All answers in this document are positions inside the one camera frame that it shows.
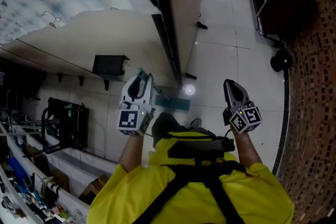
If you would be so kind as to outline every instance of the teal object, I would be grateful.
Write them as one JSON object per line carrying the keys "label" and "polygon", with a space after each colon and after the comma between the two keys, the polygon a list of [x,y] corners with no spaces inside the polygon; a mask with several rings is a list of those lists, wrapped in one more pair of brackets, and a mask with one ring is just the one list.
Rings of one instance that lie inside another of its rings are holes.
{"label": "teal object", "polygon": [[[147,81],[148,74],[142,68],[137,68],[135,71],[143,81]],[[179,109],[189,111],[191,101],[189,99],[176,98],[166,95],[159,86],[153,83],[153,88],[158,92],[155,97],[155,105],[162,106],[168,109]]]}

